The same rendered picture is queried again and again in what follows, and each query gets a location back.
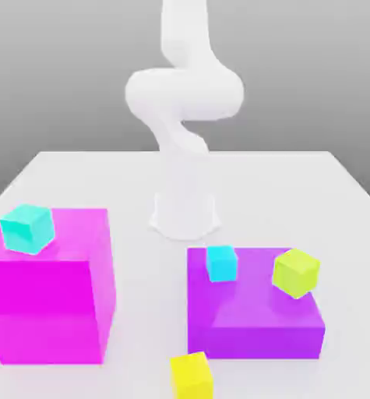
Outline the small cyan cube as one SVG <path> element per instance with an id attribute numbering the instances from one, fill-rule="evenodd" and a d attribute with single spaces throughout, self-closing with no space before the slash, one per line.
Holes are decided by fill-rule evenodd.
<path id="1" fill-rule="evenodd" d="M 238 256 L 231 245 L 211 245 L 206 248 L 206 268 L 211 282 L 235 281 L 238 276 Z"/>

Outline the small lime cube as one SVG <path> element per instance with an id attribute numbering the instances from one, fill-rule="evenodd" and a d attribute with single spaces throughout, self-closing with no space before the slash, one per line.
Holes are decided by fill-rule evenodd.
<path id="1" fill-rule="evenodd" d="M 294 299 L 312 291 L 318 282 L 320 261 L 299 249 L 277 256 L 273 265 L 273 286 Z"/>

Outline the small turquoise cube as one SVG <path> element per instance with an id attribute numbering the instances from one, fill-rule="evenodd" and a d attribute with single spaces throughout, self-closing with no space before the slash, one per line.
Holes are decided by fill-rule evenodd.
<path id="1" fill-rule="evenodd" d="M 50 208 L 21 204 L 0 218 L 4 246 L 11 251 L 37 255 L 55 239 Z"/>

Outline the small yellow cube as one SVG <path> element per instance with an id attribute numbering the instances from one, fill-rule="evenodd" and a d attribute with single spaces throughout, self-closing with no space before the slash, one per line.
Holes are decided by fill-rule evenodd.
<path id="1" fill-rule="evenodd" d="M 213 375 L 203 351 L 170 359 L 174 399 L 213 399 Z"/>

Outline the large purple box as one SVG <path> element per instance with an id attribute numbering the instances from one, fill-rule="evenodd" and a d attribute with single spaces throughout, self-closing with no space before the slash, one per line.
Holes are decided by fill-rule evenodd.
<path id="1" fill-rule="evenodd" d="M 188 344 L 211 359 L 315 359 L 326 326 L 312 294 L 293 299 L 272 284 L 285 247 L 236 248 L 238 278 L 211 282 L 206 248 L 187 250 Z"/>

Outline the large magenta box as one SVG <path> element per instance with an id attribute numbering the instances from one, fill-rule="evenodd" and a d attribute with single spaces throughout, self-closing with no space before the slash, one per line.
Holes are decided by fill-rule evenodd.
<path id="1" fill-rule="evenodd" d="M 101 364 L 116 309 L 108 211 L 54 208 L 55 239 L 36 256 L 0 229 L 0 363 Z"/>

